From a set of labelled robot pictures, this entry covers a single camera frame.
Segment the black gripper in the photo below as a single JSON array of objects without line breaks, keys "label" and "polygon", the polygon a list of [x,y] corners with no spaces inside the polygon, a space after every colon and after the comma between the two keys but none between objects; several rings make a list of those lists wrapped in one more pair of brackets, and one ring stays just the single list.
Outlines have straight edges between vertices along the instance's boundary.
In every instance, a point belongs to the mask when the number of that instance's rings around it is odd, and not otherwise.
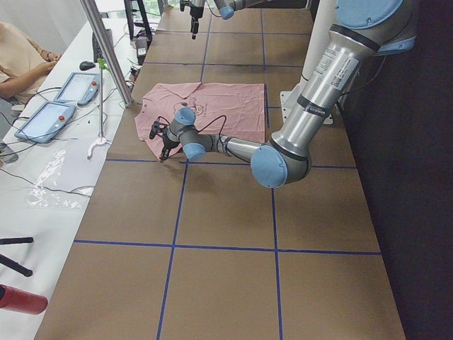
[{"label": "black gripper", "polygon": [[170,125],[155,120],[151,126],[150,139],[153,140],[155,137],[160,137],[164,146],[159,156],[159,162],[166,161],[166,158],[170,157],[170,152],[175,149],[179,144],[177,136],[171,131]]},{"label": "black gripper", "polygon": [[180,11],[184,12],[185,7],[190,8],[190,32],[192,33],[192,40],[195,40],[199,30],[199,20],[204,12],[205,0],[180,0]]}]

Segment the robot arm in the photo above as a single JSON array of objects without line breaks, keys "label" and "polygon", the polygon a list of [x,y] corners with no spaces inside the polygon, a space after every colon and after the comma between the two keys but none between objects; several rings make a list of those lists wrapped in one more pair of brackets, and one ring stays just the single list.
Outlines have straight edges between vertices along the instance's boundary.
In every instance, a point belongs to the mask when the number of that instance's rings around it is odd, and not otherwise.
[{"label": "robot arm", "polygon": [[[204,9],[206,7],[205,0],[192,0],[192,1],[179,1],[180,11],[184,12],[185,7],[190,9],[190,33],[192,34],[191,38],[193,40],[196,39],[198,31],[199,31],[199,20],[202,18]],[[261,3],[265,3],[265,1],[259,0],[215,0],[214,4],[217,7],[219,12],[219,16],[224,19],[230,19],[236,11],[240,11],[242,9],[246,9]]]},{"label": "robot arm", "polygon": [[280,130],[260,144],[221,133],[202,134],[195,113],[181,108],[169,123],[155,120],[151,139],[159,137],[160,161],[182,147],[190,161],[219,152],[249,162],[255,180],[266,188],[280,188],[303,179],[310,171],[309,144],[353,77],[368,57],[392,55],[413,48],[418,22],[418,1],[320,1],[314,16],[309,52],[316,61],[311,76],[295,86],[291,112]]}]

